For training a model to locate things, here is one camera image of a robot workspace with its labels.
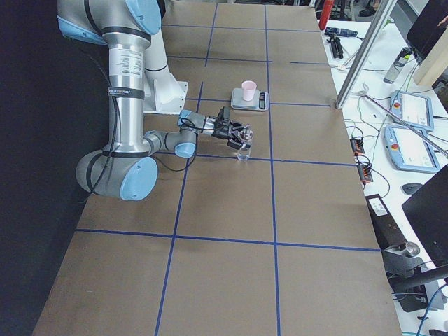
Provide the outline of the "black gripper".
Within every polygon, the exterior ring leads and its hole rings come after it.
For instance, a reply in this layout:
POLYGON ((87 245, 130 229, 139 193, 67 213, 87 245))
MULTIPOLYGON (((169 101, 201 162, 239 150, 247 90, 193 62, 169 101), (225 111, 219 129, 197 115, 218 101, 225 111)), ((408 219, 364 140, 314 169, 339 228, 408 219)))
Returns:
POLYGON ((250 124, 241 124, 230 119, 230 109, 224 106, 218 115, 214 117, 212 136, 218 139, 227 139, 227 145, 231 148, 242 148, 244 142, 237 138, 239 132, 248 132, 250 124))

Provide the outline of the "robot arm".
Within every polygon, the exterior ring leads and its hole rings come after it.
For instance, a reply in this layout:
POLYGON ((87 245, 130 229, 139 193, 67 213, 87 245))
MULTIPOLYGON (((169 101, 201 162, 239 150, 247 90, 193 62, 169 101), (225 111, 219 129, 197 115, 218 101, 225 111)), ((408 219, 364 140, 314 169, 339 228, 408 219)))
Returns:
POLYGON ((154 154, 196 154, 199 134, 249 148, 249 127, 228 108, 205 116, 184 107, 188 84, 169 70, 162 37, 163 1, 59 1, 63 36, 108 47, 109 140, 76 168, 79 185, 92 194, 126 201, 146 198, 158 179, 154 154))

